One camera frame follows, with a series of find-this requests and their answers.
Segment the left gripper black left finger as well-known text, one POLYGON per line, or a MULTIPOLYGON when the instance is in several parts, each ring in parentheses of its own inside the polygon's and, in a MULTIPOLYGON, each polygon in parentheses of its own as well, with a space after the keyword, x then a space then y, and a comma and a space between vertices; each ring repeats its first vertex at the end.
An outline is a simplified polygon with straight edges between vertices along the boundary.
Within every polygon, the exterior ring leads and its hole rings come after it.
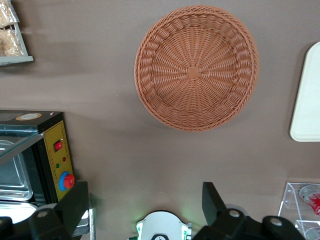
POLYGON ((30 218, 33 240, 72 240, 73 233, 89 208, 86 181, 77 181, 55 206, 45 205, 30 218))

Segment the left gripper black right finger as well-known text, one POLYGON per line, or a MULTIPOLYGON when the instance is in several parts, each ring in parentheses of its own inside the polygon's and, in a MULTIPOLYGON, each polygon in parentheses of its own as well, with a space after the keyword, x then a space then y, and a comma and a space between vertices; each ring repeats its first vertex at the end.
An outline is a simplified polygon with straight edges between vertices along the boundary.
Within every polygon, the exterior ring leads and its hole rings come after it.
POLYGON ((247 217, 236 208, 228 208, 212 182, 202 185, 202 211, 207 225, 195 234, 195 240, 249 240, 245 233, 247 217))

